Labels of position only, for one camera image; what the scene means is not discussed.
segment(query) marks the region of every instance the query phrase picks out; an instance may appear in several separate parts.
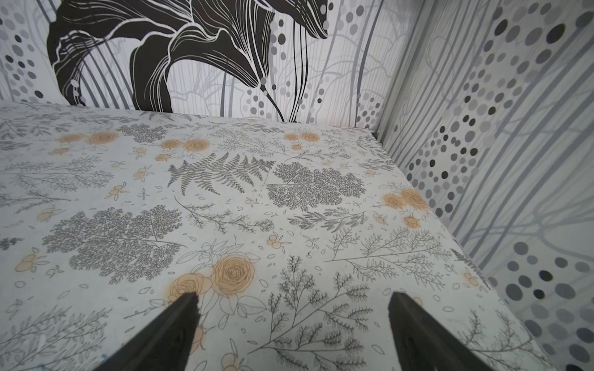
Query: orange flower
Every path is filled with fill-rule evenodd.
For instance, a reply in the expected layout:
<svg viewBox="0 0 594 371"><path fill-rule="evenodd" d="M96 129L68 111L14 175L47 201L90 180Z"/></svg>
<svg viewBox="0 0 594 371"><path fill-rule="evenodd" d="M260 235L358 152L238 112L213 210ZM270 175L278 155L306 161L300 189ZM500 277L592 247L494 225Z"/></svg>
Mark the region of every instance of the orange flower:
<svg viewBox="0 0 594 371"><path fill-rule="evenodd" d="M301 133L301 138L305 139L308 142L317 142L320 140L320 136L316 133Z"/></svg>
<svg viewBox="0 0 594 371"><path fill-rule="evenodd" d="M410 216L407 216L407 217L405 218L405 224L406 224L407 226L409 226L410 228L413 228L413 229L414 229L414 228L418 228L418 227L420 227L420 226L421 226L421 225L419 224L419 220L418 220L417 218L415 218L414 216L412 216L412 215L410 215Z"/></svg>
<svg viewBox="0 0 594 371"><path fill-rule="evenodd" d="M110 132L99 132L91 135L87 141L89 144L106 144L118 139L118 135Z"/></svg>
<svg viewBox="0 0 594 371"><path fill-rule="evenodd" d="M62 143L72 143L83 139L85 136L83 134L66 134L58 138L58 141Z"/></svg>
<svg viewBox="0 0 594 371"><path fill-rule="evenodd" d="M155 161L167 161L168 159L171 158L170 154L166 154L166 153L161 153L158 154L157 157L155 157Z"/></svg>
<svg viewBox="0 0 594 371"><path fill-rule="evenodd" d="M417 210L427 210L429 205L421 198L416 189L405 189L400 193L405 202Z"/></svg>
<svg viewBox="0 0 594 371"><path fill-rule="evenodd" d="M297 134L288 133L288 134L285 134L285 139L288 140L288 141L294 142L297 139L299 139L299 136Z"/></svg>
<svg viewBox="0 0 594 371"><path fill-rule="evenodd" d="M386 205L394 209L403 209L405 207L404 199L402 197L394 196L393 194L383 196L382 200Z"/></svg>
<svg viewBox="0 0 594 371"><path fill-rule="evenodd" d="M182 141L177 139L167 139L161 143L161 147L165 148L166 150L173 150L174 148L178 148L182 145Z"/></svg>
<svg viewBox="0 0 594 371"><path fill-rule="evenodd" d="M212 286L212 282L201 274L184 274L171 284L167 299L174 302L185 293L196 293L202 295Z"/></svg>
<svg viewBox="0 0 594 371"><path fill-rule="evenodd" d="M254 265L242 253L222 257L213 268L213 289L229 297L242 293L254 279Z"/></svg>
<svg viewBox="0 0 594 371"><path fill-rule="evenodd" d="M49 154L64 154L68 152L67 148L56 148L55 150L50 151Z"/></svg>
<svg viewBox="0 0 594 371"><path fill-rule="evenodd" d="M184 149L190 152L200 152L208 148L210 144L206 139L190 139L184 144Z"/></svg>

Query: dotted wallpaper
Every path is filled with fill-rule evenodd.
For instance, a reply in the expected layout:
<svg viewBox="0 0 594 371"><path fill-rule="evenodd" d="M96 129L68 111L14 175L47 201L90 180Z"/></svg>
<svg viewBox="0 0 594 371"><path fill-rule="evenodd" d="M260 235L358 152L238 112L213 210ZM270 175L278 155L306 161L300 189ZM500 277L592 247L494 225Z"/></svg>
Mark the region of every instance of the dotted wallpaper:
<svg viewBox="0 0 594 371"><path fill-rule="evenodd" d="M594 369L594 1L438 2L385 148L560 370Z"/></svg>
<svg viewBox="0 0 594 371"><path fill-rule="evenodd" d="M0 2L0 99L375 130L421 7L150 3Z"/></svg>

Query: wallpaper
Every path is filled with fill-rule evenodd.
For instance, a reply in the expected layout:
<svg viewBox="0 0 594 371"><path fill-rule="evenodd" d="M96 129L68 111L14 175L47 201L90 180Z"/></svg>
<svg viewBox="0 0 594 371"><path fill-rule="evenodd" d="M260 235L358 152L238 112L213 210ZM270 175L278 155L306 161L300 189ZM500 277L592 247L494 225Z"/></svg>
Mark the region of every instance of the wallpaper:
<svg viewBox="0 0 594 371"><path fill-rule="evenodd" d="M0 113L2 370L92 370L195 292L186 370L396 371L394 291L494 370L553 369L366 129Z"/></svg>
<svg viewBox="0 0 594 371"><path fill-rule="evenodd" d="M594 2L438 2L380 133L562 370L594 367Z"/></svg>
<svg viewBox="0 0 594 371"><path fill-rule="evenodd" d="M0 99L375 129L420 5L4 1Z"/></svg>

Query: black leaf illustration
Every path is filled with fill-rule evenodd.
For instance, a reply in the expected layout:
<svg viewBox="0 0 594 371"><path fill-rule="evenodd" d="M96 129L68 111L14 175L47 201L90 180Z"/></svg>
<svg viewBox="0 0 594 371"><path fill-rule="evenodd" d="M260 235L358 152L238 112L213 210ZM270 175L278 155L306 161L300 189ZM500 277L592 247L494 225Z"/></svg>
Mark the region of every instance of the black leaf illustration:
<svg viewBox="0 0 594 371"><path fill-rule="evenodd" d="M181 245L162 239L181 226L180 215L163 205L136 216L109 208L88 218L81 211L56 224L43 244L48 253L76 251L70 258L71 267L99 269L101 276L111 276L110 284L124 278L130 282L143 277L151 280L179 251Z"/></svg>

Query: floral tablecloth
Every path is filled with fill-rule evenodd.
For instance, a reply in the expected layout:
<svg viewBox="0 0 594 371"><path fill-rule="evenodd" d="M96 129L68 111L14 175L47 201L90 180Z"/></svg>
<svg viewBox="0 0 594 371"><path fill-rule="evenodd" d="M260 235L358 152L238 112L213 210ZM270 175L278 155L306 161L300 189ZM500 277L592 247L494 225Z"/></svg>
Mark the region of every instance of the floral tablecloth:
<svg viewBox="0 0 594 371"><path fill-rule="evenodd" d="M397 370L395 290L495 369L552 367L364 129L0 112L2 370L92 369L189 291L188 370Z"/></svg>

